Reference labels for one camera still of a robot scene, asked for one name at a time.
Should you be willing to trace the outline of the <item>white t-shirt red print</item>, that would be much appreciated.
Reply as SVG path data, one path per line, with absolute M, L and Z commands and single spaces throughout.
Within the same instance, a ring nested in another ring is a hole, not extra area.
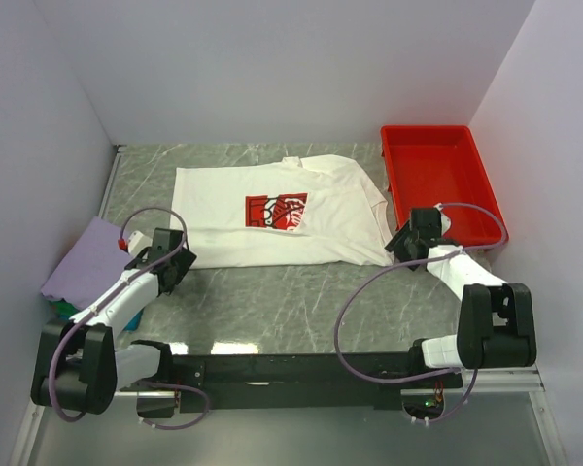
M 171 225 L 188 229 L 197 269 L 345 262 L 389 266 L 388 202 L 353 159 L 285 157 L 179 168 Z

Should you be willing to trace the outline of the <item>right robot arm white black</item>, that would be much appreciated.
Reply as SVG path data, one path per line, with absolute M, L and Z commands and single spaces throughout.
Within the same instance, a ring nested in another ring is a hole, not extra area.
M 408 379 L 428 387 L 441 369 L 531 367 L 537 358 L 531 291 L 493 275 L 470 255 L 475 247 L 447 237 L 451 221 L 444 207 L 412 209 L 386 245 L 409 269 L 425 267 L 461 303 L 457 331 L 423 340 L 421 354 L 407 363 Z

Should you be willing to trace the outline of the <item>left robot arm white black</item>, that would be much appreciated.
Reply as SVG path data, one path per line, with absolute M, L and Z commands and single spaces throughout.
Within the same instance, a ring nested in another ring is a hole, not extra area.
M 157 228 L 153 243 L 100 298 L 70 319 L 55 318 L 44 326 L 31 401 L 64 414 L 73 411 L 73 422 L 102 414 L 116 390 L 140 380 L 154 390 L 168 387 L 175 367 L 167 344 L 138 341 L 117 351 L 115 341 L 138 313 L 174 290 L 195 260 L 185 232 Z

